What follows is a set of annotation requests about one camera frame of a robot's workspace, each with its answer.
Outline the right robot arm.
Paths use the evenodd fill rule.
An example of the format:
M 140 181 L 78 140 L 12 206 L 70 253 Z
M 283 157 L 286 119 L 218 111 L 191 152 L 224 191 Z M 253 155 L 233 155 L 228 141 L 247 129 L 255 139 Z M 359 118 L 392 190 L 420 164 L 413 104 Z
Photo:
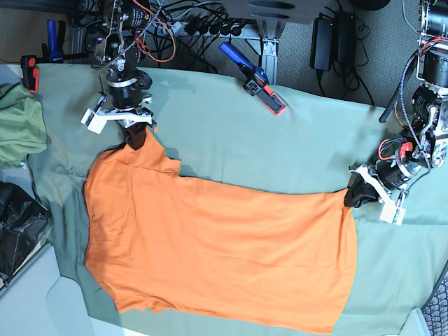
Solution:
M 142 41 L 153 18 L 133 1 L 107 1 L 105 10 L 104 29 L 95 50 L 99 64 L 93 69 L 99 80 L 100 71 L 107 70 L 106 82 L 99 84 L 99 100 L 94 108 L 86 110 L 80 122 L 89 131 L 101 134 L 107 122 L 116 121 L 126 144 L 138 150 L 144 145 L 146 128 L 157 127 L 148 107 L 152 95 L 147 91 L 153 82 L 127 60 L 126 54 Z

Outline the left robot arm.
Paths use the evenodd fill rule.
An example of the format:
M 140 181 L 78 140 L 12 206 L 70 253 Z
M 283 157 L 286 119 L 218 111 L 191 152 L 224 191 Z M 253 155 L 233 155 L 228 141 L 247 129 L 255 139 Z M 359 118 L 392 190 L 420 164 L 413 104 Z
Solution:
M 432 169 L 445 164 L 447 156 L 447 2 L 420 1 L 421 24 L 418 48 L 409 57 L 400 82 L 384 112 L 402 128 L 394 139 L 383 140 L 374 164 L 351 167 L 353 183 L 344 197 L 346 207 L 371 202 L 399 207 L 414 184 Z

